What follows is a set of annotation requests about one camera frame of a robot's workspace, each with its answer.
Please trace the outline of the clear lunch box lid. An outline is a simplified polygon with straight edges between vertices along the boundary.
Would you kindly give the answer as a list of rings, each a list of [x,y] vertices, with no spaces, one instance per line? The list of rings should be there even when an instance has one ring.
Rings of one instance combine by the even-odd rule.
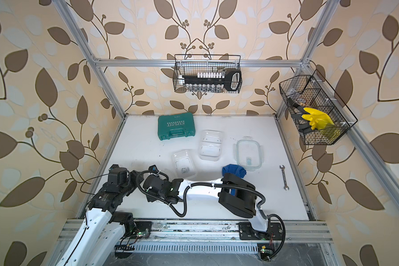
[[[255,171],[262,167],[262,147],[251,137],[245,137],[238,140],[234,152],[237,164],[243,167],[246,171]]]

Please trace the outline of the black socket set holder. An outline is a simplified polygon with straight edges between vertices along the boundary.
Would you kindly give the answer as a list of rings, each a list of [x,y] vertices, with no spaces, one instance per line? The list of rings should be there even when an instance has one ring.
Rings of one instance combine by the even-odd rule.
[[[181,87],[198,92],[237,92],[242,86],[239,69],[220,69],[214,72],[188,72],[174,75],[175,90]]]

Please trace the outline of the green plastic tool case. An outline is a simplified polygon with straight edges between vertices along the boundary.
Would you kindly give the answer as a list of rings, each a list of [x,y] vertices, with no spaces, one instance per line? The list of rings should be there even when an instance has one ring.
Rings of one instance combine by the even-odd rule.
[[[157,135],[161,141],[195,136],[194,115],[192,113],[182,113],[159,116]]]

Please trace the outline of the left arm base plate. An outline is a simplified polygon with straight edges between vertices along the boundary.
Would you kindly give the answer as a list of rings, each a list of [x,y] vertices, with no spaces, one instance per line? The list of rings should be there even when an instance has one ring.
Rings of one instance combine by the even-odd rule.
[[[123,238],[148,238],[152,225],[151,221],[128,221],[124,224]]]

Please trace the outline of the clear lunch box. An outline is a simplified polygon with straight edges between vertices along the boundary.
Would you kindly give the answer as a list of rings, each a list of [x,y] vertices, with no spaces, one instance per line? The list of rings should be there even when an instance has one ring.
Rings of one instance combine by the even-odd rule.
[[[205,161],[218,161],[222,154],[223,137],[221,131],[202,131],[198,149],[199,158]]]
[[[195,162],[189,150],[182,150],[172,155],[178,178],[193,180],[197,176]]]

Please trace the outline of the blue cleaning cloth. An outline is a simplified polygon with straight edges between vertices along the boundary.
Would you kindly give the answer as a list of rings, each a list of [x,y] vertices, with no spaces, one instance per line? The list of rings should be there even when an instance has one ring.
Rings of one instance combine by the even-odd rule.
[[[233,174],[239,178],[244,178],[247,174],[247,171],[240,165],[229,164],[222,167],[222,176],[225,176],[225,174]]]

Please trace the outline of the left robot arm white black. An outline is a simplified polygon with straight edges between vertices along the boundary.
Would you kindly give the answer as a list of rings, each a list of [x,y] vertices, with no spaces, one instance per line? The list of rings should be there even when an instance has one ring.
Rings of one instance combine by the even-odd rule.
[[[118,240],[135,231],[133,214],[117,208],[137,189],[137,174],[119,165],[109,169],[107,182],[89,202],[82,225],[58,266],[102,266]]]

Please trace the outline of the black handled pliers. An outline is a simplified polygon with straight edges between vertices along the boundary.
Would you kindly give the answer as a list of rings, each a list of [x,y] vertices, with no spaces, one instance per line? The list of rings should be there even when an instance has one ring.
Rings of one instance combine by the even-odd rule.
[[[293,111],[291,118],[294,120],[299,132],[302,134],[311,133],[313,131],[311,126],[311,114],[306,111],[305,107],[298,104],[292,98],[288,98],[288,106]]]

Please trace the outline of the aluminium front rail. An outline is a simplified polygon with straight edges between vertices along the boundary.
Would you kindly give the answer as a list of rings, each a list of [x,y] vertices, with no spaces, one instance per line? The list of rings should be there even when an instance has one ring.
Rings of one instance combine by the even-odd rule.
[[[269,238],[258,238],[246,227],[240,227],[242,220],[181,220],[181,219],[136,219],[151,221],[151,233],[142,241],[149,242],[256,242],[268,243]],[[285,221],[286,243],[321,244],[333,243],[333,238],[325,222]]]

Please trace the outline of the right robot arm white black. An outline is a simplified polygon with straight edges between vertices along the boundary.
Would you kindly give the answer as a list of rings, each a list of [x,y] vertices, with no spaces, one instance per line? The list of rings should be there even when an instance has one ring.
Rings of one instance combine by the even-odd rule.
[[[234,174],[226,173],[223,178],[210,182],[182,178],[170,181],[165,174],[144,171],[135,181],[149,202],[159,201],[167,205],[179,218],[187,215],[189,200],[211,197],[233,215],[248,219],[255,231],[268,230],[269,220],[261,209],[266,202],[265,196]]]

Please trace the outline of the small steel wrench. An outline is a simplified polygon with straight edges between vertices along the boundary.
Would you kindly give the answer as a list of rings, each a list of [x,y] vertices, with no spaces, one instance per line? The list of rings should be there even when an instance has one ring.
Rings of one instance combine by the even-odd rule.
[[[279,168],[281,169],[282,176],[283,176],[284,189],[286,191],[289,191],[289,186],[287,184],[287,178],[286,178],[286,173],[285,173],[285,166],[284,165],[280,165]]]

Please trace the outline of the yellow rubber glove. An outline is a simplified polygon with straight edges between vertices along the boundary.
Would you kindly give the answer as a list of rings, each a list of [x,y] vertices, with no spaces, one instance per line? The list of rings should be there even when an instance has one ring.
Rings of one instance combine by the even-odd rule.
[[[335,125],[331,117],[325,112],[313,108],[304,108],[303,110],[304,114],[301,118],[309,122],[312,130],[323,130]]]

